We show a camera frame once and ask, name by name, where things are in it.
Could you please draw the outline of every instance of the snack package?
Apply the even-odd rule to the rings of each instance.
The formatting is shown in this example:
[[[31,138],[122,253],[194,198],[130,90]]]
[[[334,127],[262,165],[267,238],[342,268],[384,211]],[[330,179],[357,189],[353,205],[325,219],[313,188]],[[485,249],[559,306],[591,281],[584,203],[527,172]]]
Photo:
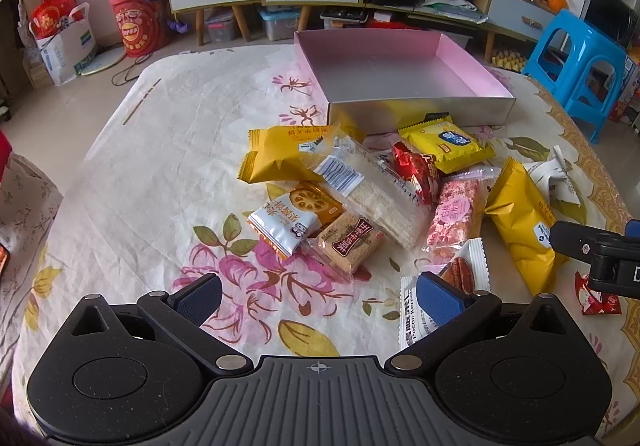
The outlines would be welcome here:
[[[392,150],[400,177],[414,185],[415,193],[423,204],[435,206],[440,193],[440,172],[435,166],[435,157],[410,152],[401,142],[396,143]]]
[[[418,277],[402,277],[400,279],[400,334],[399,342],[402,350],[413,345],[438,328],[425,311],[420,309],[415,294],[415,283]]]
[[[580,198],[575,193],[574,185],[564,168],[564,156],[558,145],[551,149],[548,160],[541,163],[524,163],[522,166],[536,183],[547,204],[550,203],[550,197],[580,204]]]
[[[424,235],[432,211],[423,206],[415,189],[393,169],[338,127],[320,142],[304,162],[329,184],[346,207],[377,224],[405,249]]]
[[[345,212],[307,242],[334,269],[352,275],[378,249],[383,238],[384,233],[364,217]]]
[[[551,248],[549,230],[556,223],[551,208],[521,163],[509,157],[484,208],[507,245],[529,292],[553,288],[556,267],[567,258]]]
[[[582,276],[579,271],[575,272],[575,296],[580,302],[582,314],[622,314],[620,300],[616,295],[592,291],[587,286],[588,282],[588,274]]]
[[[398,131],[421,153],[435,156],[436,166],[444,173],[453,173],[477,165],[495,155],[489,144],[483,148],[475,139],[456,127],[450,116],[411,125]]]
[[[425,265],[418,270],[420,272],[429,271],[436,275],[440,274],[441,278],[457,287],[454,280],[454,269],[456,267],[460,268],[461,266],[462,269],[465,270],[464,272],[468,273],[468,269],[471,271],[472,276],[469,277],[467,275],[465,280],[465,283],[471,291],[479,289],[490,291],[489,270],[486,265],[484,246],[482,245],[481,238],[468,240],[456,253],[453,260],[446,266]],[[418,278],[419,277],[402,277],[400,279],[402,304],[400,307],[401,324],[399,341],[401,349],[413,345],[438,328],[433,319],[418,305],[416,295]],[[473,284],[473,288],[469,285],[469,279],[471,279],[470,281]]]
[[[267,201],[247,223],[276,253],[290,257],[300,242],[334,222],[344,212],[319,186],[301,182],[291,192]]]
[[[248,183],[264,181],[322,181],[316,173],[300,162],[304,152],[316,150],[315,141],[329,126],[285,126],[249,131],[249,152],[238,171],[238,179]],[[364,136],[356,129],[345,129],[356,139]]]
[[[480,236],[484,203],[499,174],[499,168],[482,166],[444,179],[420,253],[423,264],[447,264],[467,240]]]

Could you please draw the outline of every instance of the orange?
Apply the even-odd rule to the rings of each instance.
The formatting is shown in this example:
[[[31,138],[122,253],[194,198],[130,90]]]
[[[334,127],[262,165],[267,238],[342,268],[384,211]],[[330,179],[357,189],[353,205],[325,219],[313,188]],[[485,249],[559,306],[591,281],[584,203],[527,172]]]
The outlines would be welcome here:
[[[548,0],[549,8],[556,13],[559,13],[560,10],[568,9],[569,4],[567,4],[566,0]]]

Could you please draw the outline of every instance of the red candy wrapper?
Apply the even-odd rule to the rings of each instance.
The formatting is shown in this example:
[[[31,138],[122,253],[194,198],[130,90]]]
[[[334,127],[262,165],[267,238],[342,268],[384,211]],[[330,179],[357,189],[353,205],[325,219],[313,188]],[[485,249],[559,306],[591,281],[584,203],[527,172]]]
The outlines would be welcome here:
[[[405,181],[414,185],[422,203],[435,206],[440,192],[440,172],[432,155],[410,152],[404,143],[393,147],[396,157],[396,171]]]
[[[607,295],[592,291],[587,286],[589,275],[584,277],[579,271],[575,272],[575,296],[580,302],[582,314],[622,314],[620,300],[616,295]]]

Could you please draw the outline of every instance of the pink candy package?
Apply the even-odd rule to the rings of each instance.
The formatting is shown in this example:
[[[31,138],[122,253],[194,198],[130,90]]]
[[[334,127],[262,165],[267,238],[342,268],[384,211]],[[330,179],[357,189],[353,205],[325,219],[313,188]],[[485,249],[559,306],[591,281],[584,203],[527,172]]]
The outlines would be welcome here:
[[[447,264],[469,239],[480,236],[482,212],[499,168],[483,166],[444,179],[420,259]]]

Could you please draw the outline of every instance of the plastic storage box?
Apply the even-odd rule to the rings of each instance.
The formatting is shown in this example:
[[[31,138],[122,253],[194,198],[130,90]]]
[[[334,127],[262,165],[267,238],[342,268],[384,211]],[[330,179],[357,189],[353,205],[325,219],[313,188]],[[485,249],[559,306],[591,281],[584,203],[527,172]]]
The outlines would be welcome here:
[[[205,24],[212,42],[230,42],[238,36],[232,10],[212,14]]]
[[[300,18],[300,10],[289,12],[273,12],[260,8],[258,10],[264,24],[264,31],[267,33],[269,40],[285,40],[293,38],[293,33],[298,28],[298,19]]]

